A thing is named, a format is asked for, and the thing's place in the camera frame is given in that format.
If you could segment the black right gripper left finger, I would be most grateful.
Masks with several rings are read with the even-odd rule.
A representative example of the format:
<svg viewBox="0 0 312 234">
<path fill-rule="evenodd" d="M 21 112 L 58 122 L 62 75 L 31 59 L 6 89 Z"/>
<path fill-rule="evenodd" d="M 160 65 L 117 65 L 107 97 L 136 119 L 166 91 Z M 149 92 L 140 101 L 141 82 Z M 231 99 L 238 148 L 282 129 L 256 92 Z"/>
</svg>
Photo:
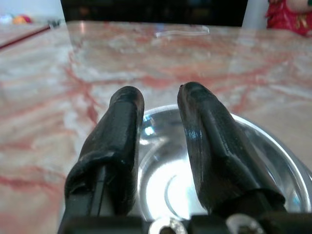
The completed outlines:
<svg viewBox="0 0 312 234">
<path fill-rule="evenodd" d="M 95 201 L 106 201 L 114 215 L 126 215 L 135 203 L 139 134 L 144 98 L 125 86 L 110 99 L 109 108 L 87 137 L 64 188 L 65 213 L 85 216 Z"/>
</svg>

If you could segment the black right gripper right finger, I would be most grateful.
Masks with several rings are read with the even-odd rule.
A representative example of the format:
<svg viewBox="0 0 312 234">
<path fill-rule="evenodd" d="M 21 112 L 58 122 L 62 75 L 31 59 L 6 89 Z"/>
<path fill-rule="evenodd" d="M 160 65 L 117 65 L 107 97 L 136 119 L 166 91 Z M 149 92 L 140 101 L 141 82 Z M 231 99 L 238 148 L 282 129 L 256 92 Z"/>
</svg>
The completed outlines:
<svg viewBox="0 0 312 234">
<path fill-rule="evenodd" d="M 226 107 L 197 82 L 182 85 L 177 103 L 200 204 L 211 214 L 285 211 L 285 198 Z"/>
</svg>

